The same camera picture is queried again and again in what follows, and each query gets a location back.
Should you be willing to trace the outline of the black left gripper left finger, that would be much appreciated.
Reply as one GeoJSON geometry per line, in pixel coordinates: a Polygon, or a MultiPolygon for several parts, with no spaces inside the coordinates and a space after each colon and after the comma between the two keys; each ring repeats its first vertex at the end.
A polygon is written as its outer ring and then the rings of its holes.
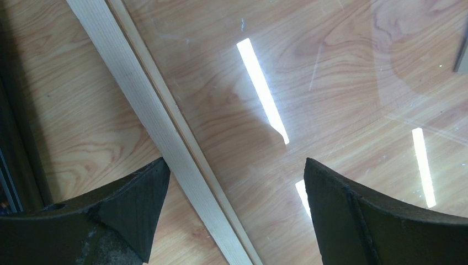
{"type": "Polygon", "coordinates": [[[158,158],[43,210],[1,216],[1,263],[148,263],[170,175],[158,158]]]}

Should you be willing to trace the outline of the light wooden picture frame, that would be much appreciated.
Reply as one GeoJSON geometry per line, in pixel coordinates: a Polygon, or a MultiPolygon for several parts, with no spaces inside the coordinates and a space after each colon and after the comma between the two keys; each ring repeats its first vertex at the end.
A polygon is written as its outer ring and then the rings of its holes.
{"type": "Polygon", "coordinates": [[[261,264],[124,2],[68,5],[227,262],[261,264]]]}

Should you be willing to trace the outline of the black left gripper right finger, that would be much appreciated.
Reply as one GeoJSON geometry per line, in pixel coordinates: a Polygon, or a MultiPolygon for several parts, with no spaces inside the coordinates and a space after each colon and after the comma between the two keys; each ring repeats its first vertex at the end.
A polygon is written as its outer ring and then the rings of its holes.
{"type": "Polygon", "coordinates": [[[312,158],[304,182],[324,264],[467,263],[467,218],[394,199],[312,158]]]}

